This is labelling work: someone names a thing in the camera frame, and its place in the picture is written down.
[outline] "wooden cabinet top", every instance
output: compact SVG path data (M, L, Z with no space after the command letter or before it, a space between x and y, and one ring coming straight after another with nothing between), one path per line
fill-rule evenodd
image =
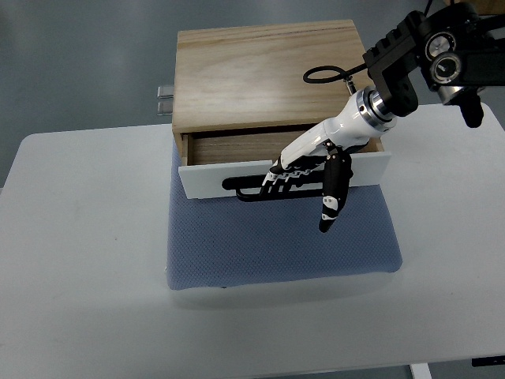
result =
M174 134L316 124L335 116L349 97L346 86L306 84L302 76L315 66L350 69L364 52L350 20L179 32ZM357 88L372 83L366 72L354 81Z

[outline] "blue fabric pad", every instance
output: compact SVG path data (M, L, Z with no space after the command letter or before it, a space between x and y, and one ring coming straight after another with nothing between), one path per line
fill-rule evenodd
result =
M322 234L321 198L188 200L180 164L174 147L166 271L173 290L394 272L402 265L379 186L350 188L346 207Z

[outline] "robotic arm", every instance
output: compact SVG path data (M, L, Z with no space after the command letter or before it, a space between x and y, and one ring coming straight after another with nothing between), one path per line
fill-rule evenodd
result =
M305 73L309 83L343 79L351 96L342 112L328 118L289 144L267 173L261 200L288 192L293 180L308 177L324 164L323 211L320 230L326 232L342 210L352 177L352 152L372 137L380 137L417 109L408 74L421 67L426 85L444 105L457 105L469 127L478 127L484 112L478 93L486 85L505 85L505 42L490 30L505 26L505 15L481 19L472 5L458 3L426 17L411 12L364 55L365 64L346 72L323 66ZM356 92L351 73L368 69L375 88ZM318 70L334 69L329 80L310 79Z

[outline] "wooden box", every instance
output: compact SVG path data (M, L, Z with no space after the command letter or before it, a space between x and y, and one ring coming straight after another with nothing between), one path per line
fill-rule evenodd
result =
M188 197L203 196L201 175L218 181L266 174L284 147L336 116L349 98L342 81L306 84L304 72L325 65L350 69L363 62L364 52L349 20L179 32L173 132ZM365 71L353 78L358 89L372 84ZM380 141L366 151L382 151ZM228 163L238 163L227 166L235 167L232 174L223 166ZM196 195L188 191L187 175L200 187ZM203 197L227 193L205 191Z

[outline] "drawer opening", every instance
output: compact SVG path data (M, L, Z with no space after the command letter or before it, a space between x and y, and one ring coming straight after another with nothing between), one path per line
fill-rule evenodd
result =
M219 130L182 135L183 166L213 163L275 161L280 152L314 124L256 129ZM372 138L359 153L383 152L379 138Z

